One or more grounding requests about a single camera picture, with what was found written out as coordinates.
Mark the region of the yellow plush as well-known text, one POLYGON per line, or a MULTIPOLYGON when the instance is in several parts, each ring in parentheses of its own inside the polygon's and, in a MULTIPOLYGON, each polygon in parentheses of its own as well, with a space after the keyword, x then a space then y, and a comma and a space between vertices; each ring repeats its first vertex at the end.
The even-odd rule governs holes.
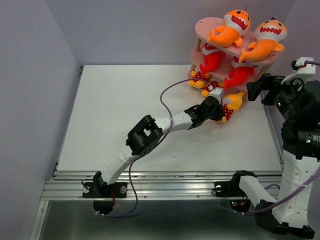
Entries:
POLYGON ((209 96, 209 93, 211 93, 214 89, 216 89, 216 88, 223 88, 224 85, 225 85, 224 82, 218 82, 218 81, 213 80, 213 81, 211 81, 211 82, 209 83, 208 86, 206 86, 206 87, 204 88, 204 90, 201 91, 201 94, 202 94, 202 96, 204 96, 204 97, 208 97, 208 96, 209 96))
POLYGON ((234 112, 238 111, 243 104, 243 97, 245 93, 243 91, 239 91, 237 93, 229 93, 225 94, 222 97, 222 111, 223 116, 219 123, 227 123, 234 112))
POLYGON ((205 73, 202 75, 200 71, 192 70, 190 72, 191 80, 188 81, 188 84, 191 87, 202 89, 208 86, 209 79, 211 77, 210 73, 205 73))

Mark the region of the red shark plush front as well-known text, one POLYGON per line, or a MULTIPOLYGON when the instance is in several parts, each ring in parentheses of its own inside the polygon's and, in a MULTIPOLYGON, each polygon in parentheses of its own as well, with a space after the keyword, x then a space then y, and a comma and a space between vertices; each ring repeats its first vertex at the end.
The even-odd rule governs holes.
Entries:
POLYGON ((234 56, 231 60, 233 70, 228 74, 229 78, 224 78, 223 87, 227 90, 229 87, 237 87, 244 84, 249 76, 255 74, 257 65, 253 65, 246 61, 240 61, 238 57, 234 56))

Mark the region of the red shark plush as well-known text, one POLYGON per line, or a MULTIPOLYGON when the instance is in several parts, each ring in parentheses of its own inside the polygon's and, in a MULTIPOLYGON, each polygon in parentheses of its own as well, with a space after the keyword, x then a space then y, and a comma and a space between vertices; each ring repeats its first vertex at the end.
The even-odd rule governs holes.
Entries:
POLYGON ((199 70, 201 74, 205 76, 207 73, 214 72, 220 67, 221 60, 226 57, 226 53, 208 43, 205 43, 201 50, 204 54, 204 64, 199 65, 199 70))
POLYGON ((223 87, 227 90, 229 87, 237 87, 244 84, 249 76, 255 74, 257 65, 253 65, 246 61, 240 61, 238 57, 234 56, 231 60, 233 70, 228 74, 229 78, 224 78, 223 87))

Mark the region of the orange shark plush back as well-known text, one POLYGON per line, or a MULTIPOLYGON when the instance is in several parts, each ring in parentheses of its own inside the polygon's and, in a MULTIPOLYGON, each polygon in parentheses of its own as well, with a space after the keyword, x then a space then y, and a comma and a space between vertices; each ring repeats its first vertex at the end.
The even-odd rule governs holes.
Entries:
POLYGON ((258 62, 268 57, 272 52, 285 50, 282 41, 288 36, 286 26, 274 16, 262 22, 254 31, 256 41, 249 44, 247 51, 242 49, 238 62, 258 62))

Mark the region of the orange shark plush facing camera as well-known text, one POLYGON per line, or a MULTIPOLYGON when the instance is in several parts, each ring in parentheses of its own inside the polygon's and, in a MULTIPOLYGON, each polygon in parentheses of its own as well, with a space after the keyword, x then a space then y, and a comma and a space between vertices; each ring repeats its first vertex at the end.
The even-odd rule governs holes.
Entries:
POLYGON ((233 44, 239 48, 243 45, 243 36, 249 32, 251 23, 247 7, 227 12, 223 17, 223 25, 213 28, 207 41, 223 48, 233 44))

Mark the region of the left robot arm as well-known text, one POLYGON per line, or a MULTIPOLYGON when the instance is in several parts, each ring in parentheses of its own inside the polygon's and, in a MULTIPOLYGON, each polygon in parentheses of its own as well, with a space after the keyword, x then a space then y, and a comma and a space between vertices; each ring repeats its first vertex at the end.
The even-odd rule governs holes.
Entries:
POLYGON ((213 96, 172 117, 144 116, 127 134, 125 147, 118 159, 111 161, 104 170, 96 172, 92 179, 81 182, 82 197, 125 198, 127 193, 122 190, 128 184, 118 182, 118 179, 132 163, 150 154, 169 133, 195 129, 204 121, 220 121, 224 116, 224 105, 213 96))

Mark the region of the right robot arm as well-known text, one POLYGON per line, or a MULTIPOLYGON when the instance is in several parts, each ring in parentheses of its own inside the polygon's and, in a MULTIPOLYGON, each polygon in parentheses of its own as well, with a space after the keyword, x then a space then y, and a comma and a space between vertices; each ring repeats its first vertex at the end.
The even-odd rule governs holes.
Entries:
POLYGON ((262 91, 263 105, 275 106, 284 118, 283 172, 278 197, 272 197, 252 172, 239 170, 230 182, 231 192, 245 194, 252 205, 256 224, 273 234, 292 234, 312 239, 308 205, 313 181, 320 175, 320 83, 265 73, 247 85, 253 101, 262 91))

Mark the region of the pink three-tier shelf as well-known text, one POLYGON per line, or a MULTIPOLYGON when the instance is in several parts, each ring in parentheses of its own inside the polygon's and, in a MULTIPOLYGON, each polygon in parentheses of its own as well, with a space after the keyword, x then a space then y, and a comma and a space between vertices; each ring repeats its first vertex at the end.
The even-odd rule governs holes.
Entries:
MULTIPOLYGON (((224 20, 219 17, 205 17, 200 19, 195 24, 195 47, 191 52, 191 71, 198 70, 200 64, 204 64, 205 55, 202 52, 203 45, 207 42, 207 38, 213 28, 216 28, 224 23, 224 20)), ((229 77, 229 73, 233 70, 231 61, 233 57, 240 57, 241 51, 245 48, 247 51, 249 44, 256 40, 253 31, 249 31, 242 37, 242 46, 237 47, 235 44, 230 45, 227 48, 222 48, 225 53, 225 58, 220 62, 219 68, 211 72, 211 80, 222 82, 224 78, 229 77)), ((254 75, 248 77, 248 82, 255 82, 259 77, 267 72, 273 63, 279 58, 280 52, 274 51, 268 57, 260 61, 249 61, 250 64, 256 65, 254 75)))

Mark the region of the aluminium rail frame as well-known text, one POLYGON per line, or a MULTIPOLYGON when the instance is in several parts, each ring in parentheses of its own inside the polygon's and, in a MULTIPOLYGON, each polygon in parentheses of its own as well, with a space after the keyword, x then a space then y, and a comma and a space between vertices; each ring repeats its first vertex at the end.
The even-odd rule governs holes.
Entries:
MULTIPOLYGON (((120 182, 132 180, 127 191, 127 201, 151 200, 210 200, 214 183, 231 180, 234 171, 135 171, 124 172, 120 182)), ((82 183, 92 179, 92 171, 56 171, 46 180, 41 193, 43 201, 82 201, 82 183)))

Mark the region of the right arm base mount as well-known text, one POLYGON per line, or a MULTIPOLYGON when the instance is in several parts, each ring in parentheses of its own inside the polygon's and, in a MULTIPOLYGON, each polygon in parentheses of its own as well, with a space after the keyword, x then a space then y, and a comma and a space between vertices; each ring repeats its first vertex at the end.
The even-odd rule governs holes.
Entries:
POLYGON ((252 208, 252 202, 247 194, 234 185, 232 181, 216 181, 213 183, 212 194, 218 198, 228 198, 230 208, 238 213, 250 215, 249 211, 252 208))

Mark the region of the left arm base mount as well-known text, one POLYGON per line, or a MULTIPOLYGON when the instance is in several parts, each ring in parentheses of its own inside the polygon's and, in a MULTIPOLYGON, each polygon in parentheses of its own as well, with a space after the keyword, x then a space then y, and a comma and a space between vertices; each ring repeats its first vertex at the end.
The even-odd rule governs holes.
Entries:
POLYGON ((103 217, 110 214, 115 207, 116 199, 125 199, 127 197, 127 182, 116 182, 107 185, 102 192, 99 192, 92 181, 81 182, 83 186, 82 197, 93 200, 93 209, 97 214, 103 217))

